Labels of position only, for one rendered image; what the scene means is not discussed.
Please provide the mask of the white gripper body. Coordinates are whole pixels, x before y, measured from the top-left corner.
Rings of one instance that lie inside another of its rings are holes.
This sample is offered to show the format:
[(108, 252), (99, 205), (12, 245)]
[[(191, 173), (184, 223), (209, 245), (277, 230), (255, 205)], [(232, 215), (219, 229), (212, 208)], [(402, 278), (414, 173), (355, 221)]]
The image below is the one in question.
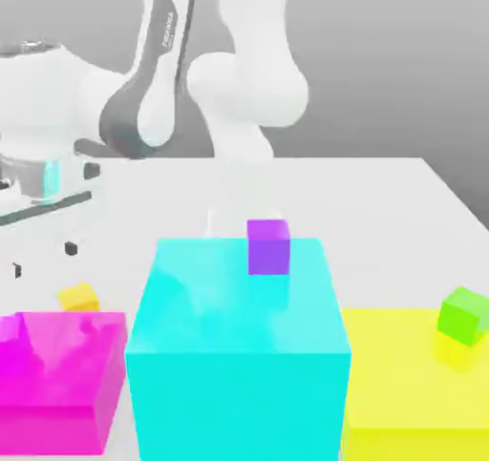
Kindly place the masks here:
[(92, 208), (93, 192), (83, 191), (56, 202), (0, 207), (0, 241), (68, 234)]

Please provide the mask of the small yellow cube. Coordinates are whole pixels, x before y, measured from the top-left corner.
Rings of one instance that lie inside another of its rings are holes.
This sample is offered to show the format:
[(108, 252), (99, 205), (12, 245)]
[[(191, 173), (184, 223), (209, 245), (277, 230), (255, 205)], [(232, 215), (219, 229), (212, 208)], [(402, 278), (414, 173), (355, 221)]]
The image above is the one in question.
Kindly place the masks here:
[(89, 283), (62, 288), (56, 297), (64, 311), (98, 311), (99, 300)]

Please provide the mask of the small purple cube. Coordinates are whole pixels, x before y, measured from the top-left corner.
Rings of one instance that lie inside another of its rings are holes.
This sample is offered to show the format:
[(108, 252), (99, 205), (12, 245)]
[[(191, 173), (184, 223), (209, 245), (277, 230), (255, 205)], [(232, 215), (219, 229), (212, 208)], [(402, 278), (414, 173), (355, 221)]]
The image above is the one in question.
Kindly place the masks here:
[(248, 220), (246, 233), (250, 275), (289, 274), (290, 232), (285, 220)]

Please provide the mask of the small green cube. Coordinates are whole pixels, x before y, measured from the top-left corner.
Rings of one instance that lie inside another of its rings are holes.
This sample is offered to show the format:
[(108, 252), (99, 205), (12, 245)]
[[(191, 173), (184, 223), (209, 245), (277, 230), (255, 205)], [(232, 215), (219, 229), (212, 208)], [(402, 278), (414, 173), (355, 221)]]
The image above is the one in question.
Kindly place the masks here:
[(437, 330), (465, 346), (474, 346), (489, 332), (489, 298), (457, 287), (441, 304)]

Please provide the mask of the large magenta box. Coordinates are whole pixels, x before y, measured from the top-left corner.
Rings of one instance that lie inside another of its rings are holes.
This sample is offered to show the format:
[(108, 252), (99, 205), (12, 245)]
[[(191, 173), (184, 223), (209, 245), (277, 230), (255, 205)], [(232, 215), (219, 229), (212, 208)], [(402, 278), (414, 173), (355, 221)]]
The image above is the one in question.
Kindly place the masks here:
[(126, 367), (121, 312), (0, 316), (0, 455), (100, 455)]

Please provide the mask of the large cyan box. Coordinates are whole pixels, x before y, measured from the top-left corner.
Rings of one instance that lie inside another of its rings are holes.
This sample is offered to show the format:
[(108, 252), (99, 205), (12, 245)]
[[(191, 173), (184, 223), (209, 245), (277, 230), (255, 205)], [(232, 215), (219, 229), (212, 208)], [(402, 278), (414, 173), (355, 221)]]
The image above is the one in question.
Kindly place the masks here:
[(351, 347), (322, 243), (161, 239), (126, 347), (140, 461), (338, 461)]

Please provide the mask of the large yellow box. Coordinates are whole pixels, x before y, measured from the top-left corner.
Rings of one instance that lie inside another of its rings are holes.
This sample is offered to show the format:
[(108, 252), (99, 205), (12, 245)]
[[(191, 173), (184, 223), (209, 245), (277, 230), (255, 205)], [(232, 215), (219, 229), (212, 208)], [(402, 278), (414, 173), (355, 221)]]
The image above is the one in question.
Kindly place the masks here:
[(489, 461), (489, 336), (465, 346), (435, 309), (346, 308), (343, 461)]

